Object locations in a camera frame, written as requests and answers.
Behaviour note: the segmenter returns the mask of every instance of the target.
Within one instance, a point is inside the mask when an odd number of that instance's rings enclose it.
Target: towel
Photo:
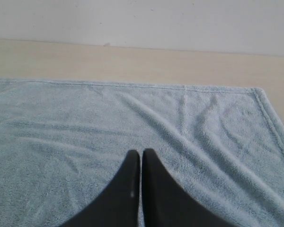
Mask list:
[[[222,219],[284,227],[284,126],[263,90],[14,79],[0,79],[0,227],[59,226],[145,148]]]

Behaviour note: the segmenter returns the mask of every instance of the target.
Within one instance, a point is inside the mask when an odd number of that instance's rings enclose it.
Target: black object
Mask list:
[[[130,150],[104,191],[60,227],[137,227],[140,156]],[[192,199],[170,176],[153,149],[142,159],[146,227],[232,227]]]
[[[130,150],[104,191],[61,227],[138,226],[140,156]]]
[[[231,227],[193,200],[169,175],[153,149],[142,159],[142,203],[146,227]]]

